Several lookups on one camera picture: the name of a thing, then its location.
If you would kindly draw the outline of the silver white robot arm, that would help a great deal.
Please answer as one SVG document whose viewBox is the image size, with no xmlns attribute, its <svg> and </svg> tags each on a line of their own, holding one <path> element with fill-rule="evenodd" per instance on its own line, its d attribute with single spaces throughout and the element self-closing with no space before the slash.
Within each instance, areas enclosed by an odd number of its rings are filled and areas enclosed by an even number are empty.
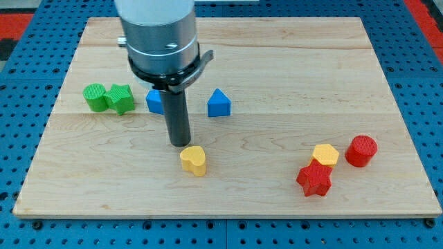
<svg viewBox="0 0 443 249">
<path fill-rule="evenodd" d="M 191 141 L 186 88 L 198 80 L 214 53 L 200 53 L 193 0 L 115 0 L 133 76 L 160 92 L 170 143 Z"/>
</svg>

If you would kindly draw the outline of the black clamp ring with lever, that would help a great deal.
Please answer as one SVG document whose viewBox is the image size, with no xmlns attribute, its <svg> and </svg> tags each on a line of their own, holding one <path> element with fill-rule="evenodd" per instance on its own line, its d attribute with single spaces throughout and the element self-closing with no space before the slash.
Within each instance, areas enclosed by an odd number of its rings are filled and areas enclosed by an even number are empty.
<svg viewBox="0 0 443 249">
<path fill-rule="evenodd" d="M 131 47 L 128 50 L 128 61 L 138 83 L 146 89 L 179 93 L 193 84 L 203 73 L 206 64 L 214 59 L 214 51 L 208 50 L 200 55 L 197 43 L 197 55 L 183 68 L 172 68 L 172 62 L 181 62 L 184 57 L 175 57 L 176 53 L 167 55 L 149 55 L 137 53 Z M 153 73 L 150 69 L 164 70 Z"/>
</svg>

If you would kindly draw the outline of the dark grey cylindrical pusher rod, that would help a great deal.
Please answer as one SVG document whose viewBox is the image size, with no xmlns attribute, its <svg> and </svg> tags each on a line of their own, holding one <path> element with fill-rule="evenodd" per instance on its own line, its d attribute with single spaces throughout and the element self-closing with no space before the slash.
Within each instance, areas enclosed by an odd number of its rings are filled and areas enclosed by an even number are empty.
<svg viewBox="0 0 443 249">
<path fill-rule="evenodd" d="M 160 98 L 170 143 L 175 147 L 185 147 L 191 141 L 185 92 L 161 91 Z"/>
</svg>

